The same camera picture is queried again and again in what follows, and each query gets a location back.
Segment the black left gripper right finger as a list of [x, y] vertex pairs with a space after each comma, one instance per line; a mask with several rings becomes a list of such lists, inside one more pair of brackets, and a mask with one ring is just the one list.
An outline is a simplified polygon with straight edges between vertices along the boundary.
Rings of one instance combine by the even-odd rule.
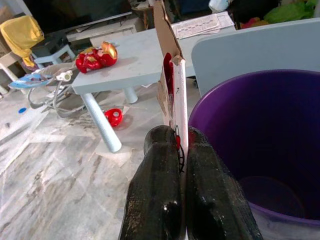
[[263, 240], [244, 192], [207, 137], [188, 129], [188, 240]]

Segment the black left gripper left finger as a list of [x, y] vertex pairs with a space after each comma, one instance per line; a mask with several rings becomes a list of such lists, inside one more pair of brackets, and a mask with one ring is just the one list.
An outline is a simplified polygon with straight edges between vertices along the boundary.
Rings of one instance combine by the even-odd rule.
[[152, 128], [143, 154], [129, 183], [119, 240], [179, 240], [182, 200], [174, 130]]

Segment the red and white cardboard pack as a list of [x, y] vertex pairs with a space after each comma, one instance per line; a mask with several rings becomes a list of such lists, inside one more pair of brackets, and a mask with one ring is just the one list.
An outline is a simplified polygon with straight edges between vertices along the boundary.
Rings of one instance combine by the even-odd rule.
[[189, 147], [186, 61], [168, 19], [163, 0], [155, 0], [153, 17], [163, 55], [157, 99], [163, 113], [164, 124], [173, 129], [178, 152], [179, 172], [184, 173], [187, 168]]

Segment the purple plastic rubbish bin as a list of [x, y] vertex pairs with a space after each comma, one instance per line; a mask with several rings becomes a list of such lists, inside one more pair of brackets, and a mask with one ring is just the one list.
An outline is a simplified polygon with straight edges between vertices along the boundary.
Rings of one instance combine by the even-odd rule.
[[189, 125], [240, 183], [265, 240], [320, 240], [320, 72], [231, 78], [200, 99]]

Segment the small red round toy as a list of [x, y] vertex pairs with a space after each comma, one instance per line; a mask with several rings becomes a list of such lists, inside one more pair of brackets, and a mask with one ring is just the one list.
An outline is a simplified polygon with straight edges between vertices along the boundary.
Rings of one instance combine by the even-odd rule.
[[104, 116], [112, 127], [117, 127], [123, 120], [123, 112], [119, 108], [111, 108], [105, 111]]

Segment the pale blue small table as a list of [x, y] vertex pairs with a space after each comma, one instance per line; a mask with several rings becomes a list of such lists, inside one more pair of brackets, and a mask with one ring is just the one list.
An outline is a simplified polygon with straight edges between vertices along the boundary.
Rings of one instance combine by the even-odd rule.
[[93, 94], [123, 90], [127, 103], [134, 104], [136, 86], [154, 84], [160, 79], [163, 55], [155, 29], [140, 31], [116, 40], [118, 60], [115, 65], [79, 73], [72, 83], [74, 92], [81, 96], [104, 145], [116, 153], [122, 143], [104, 116]]

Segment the red and gold toy figure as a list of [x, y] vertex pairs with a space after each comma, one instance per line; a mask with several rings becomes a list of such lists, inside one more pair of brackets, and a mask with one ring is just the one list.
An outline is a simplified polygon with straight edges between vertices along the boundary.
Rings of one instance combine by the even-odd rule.
[[103, 41], [100, 47], [89, 47], [78, 54], [75, 59], [77, 69], [86, 74], [88, 71], [95, 71], [113, 66], [118, 60], [116, 47]]

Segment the pale blue rounded panel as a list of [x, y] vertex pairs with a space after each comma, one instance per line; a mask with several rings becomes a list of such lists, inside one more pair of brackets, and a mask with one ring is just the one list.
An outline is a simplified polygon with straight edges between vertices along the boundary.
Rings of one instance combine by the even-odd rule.
[[200, 95], [220, 83], [266, 70], [320, 72], [320, 17], [218, 33], [191, 52]]

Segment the baby bouncer seat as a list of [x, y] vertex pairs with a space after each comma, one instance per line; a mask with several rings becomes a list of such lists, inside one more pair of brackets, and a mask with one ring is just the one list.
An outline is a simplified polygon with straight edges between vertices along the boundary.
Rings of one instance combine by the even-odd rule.
[[[31, 108], [38, 109], [46, 107], [47, 109], [54, 109], [58, 116], [67, 118], [86, 107], [84, 104], [73, 109], [60, 107], [62, 101], [75, 93], [72, 88], [72, 83], [74, 81], [74, 73], [76, 73], [77, 70], [74, 62], [53, 64], [26, 74], [10, 83], [9, 87], [15, 90], [26, 90], [27, 100]], [[51, 93], [53, 97], [47, 97], [47, 99], [41, 103], [33, 102], [31, 100], [32, 92], [42, 87], [54, 87], [55, 89]]]

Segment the pale blue small stool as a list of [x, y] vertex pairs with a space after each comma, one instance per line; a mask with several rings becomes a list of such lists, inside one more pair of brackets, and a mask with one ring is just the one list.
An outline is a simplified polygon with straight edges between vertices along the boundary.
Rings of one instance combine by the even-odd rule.
[[49, 54], [47, 56], [38, 57], [34, 53], [32, 53], [31, 55], [34, 59], [34, 62], [37, 64], [37, 66], [40, 69], [43, 69], [45, 68], [43, 65], [45, 63], [52, 63], [53, 65], [61, 64], [62, 60], [60, 59], [60, 57], [65, 53], [69, 55], [72, 61], [76, 58], [76, 55], [74, 54], [74, 52], [72, 51], [72, 49], [68, 44], [63, 46], [61, 49], [59, 49], [55, 53]]

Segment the printed paper sheet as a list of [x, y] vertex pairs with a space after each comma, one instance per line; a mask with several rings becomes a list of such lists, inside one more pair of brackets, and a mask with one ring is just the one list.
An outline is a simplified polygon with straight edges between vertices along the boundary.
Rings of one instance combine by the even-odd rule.
[[221, 29], [234, 25], [229, 14], [224, 11], [174, 23], [171, 28], [176, 38], [180, 40], [198, 35], [216, 34]]

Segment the red and pink cloth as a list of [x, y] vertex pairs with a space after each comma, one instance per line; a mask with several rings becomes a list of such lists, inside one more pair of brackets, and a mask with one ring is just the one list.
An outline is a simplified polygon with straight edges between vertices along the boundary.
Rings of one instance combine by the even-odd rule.
[[253, 28], [268, 25], [269, 23], [266, 20], [260, 19], [259, 17], [253, 17], [246, 23], [241, 23], [241, 29]]

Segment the white side table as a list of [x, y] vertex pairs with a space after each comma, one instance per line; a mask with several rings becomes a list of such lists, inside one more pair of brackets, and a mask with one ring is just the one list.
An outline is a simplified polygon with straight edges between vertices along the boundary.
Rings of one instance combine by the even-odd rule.
[[9, 93], [9, 83], [18, 80], [31, 71], [27, 69], [22, 59], [12, 51], [0, 56], [0, 99]]

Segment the yellow cloth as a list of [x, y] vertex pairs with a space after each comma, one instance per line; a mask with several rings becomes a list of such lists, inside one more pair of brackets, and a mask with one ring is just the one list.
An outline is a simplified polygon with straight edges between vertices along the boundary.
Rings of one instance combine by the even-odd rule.
[[34, 68], [32, 47], [45, 39], [40, 25], [30, 15], [9, 19], [0, 24], [0, 32], [11, 51], [21, 57], [27, 68]]

